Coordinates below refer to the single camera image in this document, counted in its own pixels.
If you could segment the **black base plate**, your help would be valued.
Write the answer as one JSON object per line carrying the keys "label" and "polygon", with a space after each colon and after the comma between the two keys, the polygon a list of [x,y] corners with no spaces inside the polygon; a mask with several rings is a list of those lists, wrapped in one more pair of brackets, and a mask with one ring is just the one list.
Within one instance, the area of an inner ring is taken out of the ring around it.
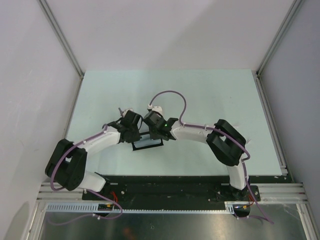
{"label": "black base plate", "polygon": [[137,205],[173,206],[182,203],[246,202],[250,191],[260,200],[259,184],[289,184],[288,175],[250,176],[249,187],[238,190],[229,184],[227,176],[111,176],[98,194],[77,189],[83,201],[99,201],[101,196],[111,198],[125,208]]}

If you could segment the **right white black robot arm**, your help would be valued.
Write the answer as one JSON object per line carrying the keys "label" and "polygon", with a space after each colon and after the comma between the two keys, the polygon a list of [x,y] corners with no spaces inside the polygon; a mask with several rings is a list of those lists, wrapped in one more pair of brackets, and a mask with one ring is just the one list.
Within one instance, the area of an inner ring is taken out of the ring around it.
{"label": "right white black robot arm", "polygon": [[153,140],[189,140],[209,146],[216,159],[227,167],[231,196],[242,201],[249,194],[249,177],[244,161],[250,159],[245,138],[226,120],[219,119],[213,127],[182,123],[177,118],[164,117],[150,110],[143,122],[148,126]]}

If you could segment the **black glasses case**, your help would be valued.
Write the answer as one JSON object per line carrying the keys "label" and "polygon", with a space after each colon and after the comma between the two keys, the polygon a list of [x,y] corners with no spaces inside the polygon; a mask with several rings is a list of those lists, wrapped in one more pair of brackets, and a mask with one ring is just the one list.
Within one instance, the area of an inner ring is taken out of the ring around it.
{"label": "black glasses case", "polygon": [[164,145],[161,138],[151,139],[151,136],[148,132],[142,132],[140,134],[140,139],[138,141],[132,142],[131,144],[133,151],[156,148]]}

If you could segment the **light blue cleaning cloth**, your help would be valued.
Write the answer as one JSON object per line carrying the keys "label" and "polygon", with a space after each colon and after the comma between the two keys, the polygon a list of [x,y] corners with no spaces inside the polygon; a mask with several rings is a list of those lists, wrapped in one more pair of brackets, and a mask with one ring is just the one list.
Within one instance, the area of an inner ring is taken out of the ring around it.
{"label": "light blue cleaning cloth", "polygon": [[153,140],[153,139],[142,139],[137,142],[134,142],[134,146],[136,148],[143,148],[143,147],[149,147],[149,146],[155,146],[161,144],[161,140]]}

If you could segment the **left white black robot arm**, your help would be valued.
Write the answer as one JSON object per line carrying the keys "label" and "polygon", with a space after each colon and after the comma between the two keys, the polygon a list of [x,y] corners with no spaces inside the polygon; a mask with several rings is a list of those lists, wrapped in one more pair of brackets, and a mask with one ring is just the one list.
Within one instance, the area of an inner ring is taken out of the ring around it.
{"label": "left white black robot arm", "polygon": [[100,200],[107,199],[111,193],[107,180],[98,173],[86,170],[87,160],[106,148],[138,141],[141,122],[141,115],[127,109],[118,120],[104,124],[100,132],[78,143],[61,139],[45,168],[51,189],[73,191],[80,188],[93,191]]}

